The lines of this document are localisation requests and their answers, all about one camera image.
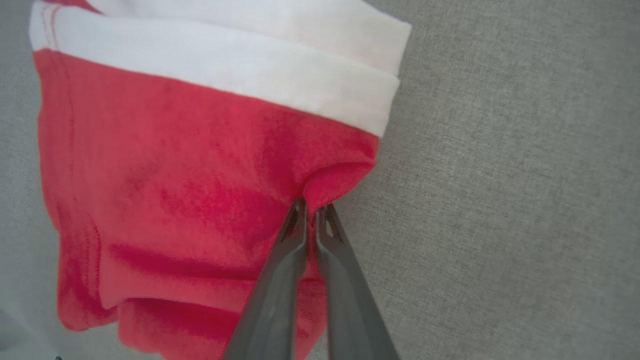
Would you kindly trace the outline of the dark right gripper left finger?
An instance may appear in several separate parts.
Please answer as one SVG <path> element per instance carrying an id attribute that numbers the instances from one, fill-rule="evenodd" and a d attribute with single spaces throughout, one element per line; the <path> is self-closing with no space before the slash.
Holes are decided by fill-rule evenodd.
<path id="1" fill-rule="evenodd" d="M 263 265 L 224 360 L 294 360 L 297 288 L 306 271 L 307 205 L 290 206 Z"/>

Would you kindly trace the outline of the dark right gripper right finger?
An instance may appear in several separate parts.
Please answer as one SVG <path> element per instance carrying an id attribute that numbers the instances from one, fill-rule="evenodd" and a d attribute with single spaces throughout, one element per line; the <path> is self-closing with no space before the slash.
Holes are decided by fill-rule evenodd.
<path id="1" fill-rule="evenodd" d="M 327 291 L 330 360 L 398 360 L 399 355 L 333 204 L 316 213 L 318 269 Z"/>

